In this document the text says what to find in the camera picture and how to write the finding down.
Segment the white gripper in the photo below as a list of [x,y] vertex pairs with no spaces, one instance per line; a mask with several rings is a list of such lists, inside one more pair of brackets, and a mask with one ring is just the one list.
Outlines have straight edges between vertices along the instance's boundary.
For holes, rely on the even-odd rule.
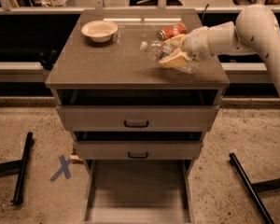
[[191,58],[203,62],[212,58],[209,45],[209,28],[207,26],[192,30],[187,35],[176,35],[165,41],[165,44],[184,49],[176,49],[170,55],[159,60],[164,67],[180,67],[186,65]]

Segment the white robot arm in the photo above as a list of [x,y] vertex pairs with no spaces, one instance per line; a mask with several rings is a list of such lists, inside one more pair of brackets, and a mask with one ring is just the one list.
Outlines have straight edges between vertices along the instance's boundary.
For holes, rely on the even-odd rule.
[[199,27],[165,41],[170,54],[160,59],[166,68],[203,62],[215,55],[252,51],[264,62],[280,97],[280,26],[273,12],[255,4],[245,7],[235,22]]

